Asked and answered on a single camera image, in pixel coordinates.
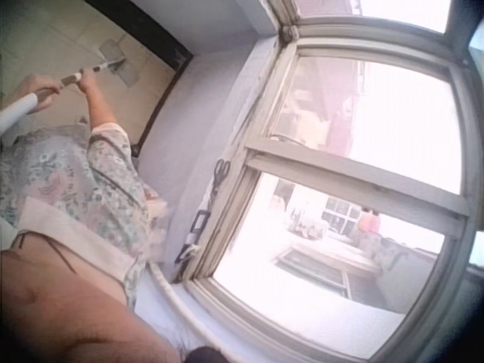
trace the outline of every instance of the dark door frame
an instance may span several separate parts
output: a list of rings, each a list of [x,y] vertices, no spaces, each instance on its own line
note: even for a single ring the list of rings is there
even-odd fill
[[[132,145],[132,156],[138,157],[161,107],[194,56],[182,43],[130,0],[116,0],[115,2],[112,0],[85,0],[85,2],[116,23],[175,71],[170,84],[155,106],[139,142]]]

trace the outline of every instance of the glass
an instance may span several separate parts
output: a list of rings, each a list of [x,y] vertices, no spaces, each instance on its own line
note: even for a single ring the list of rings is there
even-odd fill
[[[295,0],[301,17],[379,17],[444,33],[451,0]]]
[[[332,210],[336,212],[336,205],[338,203],[338,199],[336,198],[329,198],[326,202],[326,209]]]
[[[290,123],[277,119],[271,133],[286,140],[460,193],[461,135],[447,82],[387,64],[301,57],[283,113]]]
[[[344,216],[346,216],[349,211],[349,203],[343,202],[342,200],[340,200],[337,204],[336,211],[337,213],[343,214]]]
[[[353,219],[360,218],[360,209],[355,208],[354,206],[352,206],[351,212],[349,212],[349,217],[350,218],[353,218]]]
[[[469,52],[474,59],[477,70],[484,82],[484,19],[481,20],[476,32],[474,32],[474,35],[470,40]]]
[[[293,186],[285,209],[281,184]],[[350,222],[352,230],[336,234],[321,218],[331,198],[263,173],[214,278],[281,327],[370,358],[420,295],[444,236],[382,214],[361,218],[379,223],[347,221],[344,231]]]
[[[343,233],[342,235],[343,236],[348,236],[351,234],[351,232],[353,231],[353,229],[355,228],[355,225],[356,223],[354,223],[353,221],[348,221],[346,222],[345,224],[345,228],[343,229]]]

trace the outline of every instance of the hand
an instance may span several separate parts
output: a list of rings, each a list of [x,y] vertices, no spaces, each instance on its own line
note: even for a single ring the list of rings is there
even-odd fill
[[[25,79],[18,85],[17,89],[9,97],[7,101],[7,105],[13,104],[15,101],[20,100],[23,96],[27,96],[32,92],[36,92],[44,88],[51,89],[56,94],[59,94],[62,89],[62,83],[61,81],[57,81],[48,76],[39,76],[37,74],[31,74],[25,77]],[[54,100],[54,95],[50,95],[44,98],[44,100],[41,101],[37,105],[37,107],[34,108],[29,113],[35,113],[35,112],[39,112],[40,110],[44,110],[45,108],[49,107],[52,104],[53,100]]]
[[[96,75],[91,68],[81,70],[82,78],[77,82],[77,86],[82,93],[86,93],[89,89],[97,88]]]

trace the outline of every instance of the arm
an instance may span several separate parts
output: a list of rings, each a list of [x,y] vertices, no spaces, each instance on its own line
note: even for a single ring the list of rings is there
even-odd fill
[[[2,109],[13,104],[14,102],[20,100],[23,96],[27,96],[29,93],[40,91],[41,89],[51,89],[54,94],[59,94],[62,89],[61,81],[57,81],[48,76],[39,76],[37,74],[31,74],[18,85],[14,93],[12,93],[8,98],[5,99]],[[49,95],[45,99],[41,100],[37,107],[34,108],[30,113],[39,112],[49,107],[54,100],[54,94]]]
[[[79,89],[84,92],[88,100],[91,129],[104,123],[117,123],[113,110],[104,99],[92,70],[87,69],[82,71],[82,78],[79,81],[78,86]]]

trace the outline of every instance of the scissors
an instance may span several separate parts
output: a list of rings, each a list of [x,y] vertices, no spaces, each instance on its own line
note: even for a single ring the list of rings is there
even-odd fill
[[[212,193],[217,195],[219,192],[220,184],[227,178],[228,172],[230,172],[230,161],[219,159],[213,170],[213,187]]]

